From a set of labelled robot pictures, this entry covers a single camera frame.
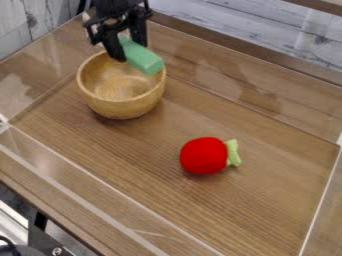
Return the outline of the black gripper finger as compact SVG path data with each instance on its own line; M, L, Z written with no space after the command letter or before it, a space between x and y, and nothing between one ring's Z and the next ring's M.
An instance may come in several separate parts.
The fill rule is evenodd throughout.
M133 40L142 46L147 46L147 23L145 17L130 17L130 33Z
M102 29L102 43L107 50L107 53L111 58L118 60L119 62L126 61L126 53L123 50L123 46L119 40L121 30L118 29Z

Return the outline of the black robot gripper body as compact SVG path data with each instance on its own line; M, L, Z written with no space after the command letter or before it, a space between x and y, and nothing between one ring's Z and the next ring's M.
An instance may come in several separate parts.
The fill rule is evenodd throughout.
M138 16L147 19L151 16L149 0L92 0L95 15L99 18L98 33L90 37L91 43L100 42L100 31L113 27L121 31L130 30L130 17Z

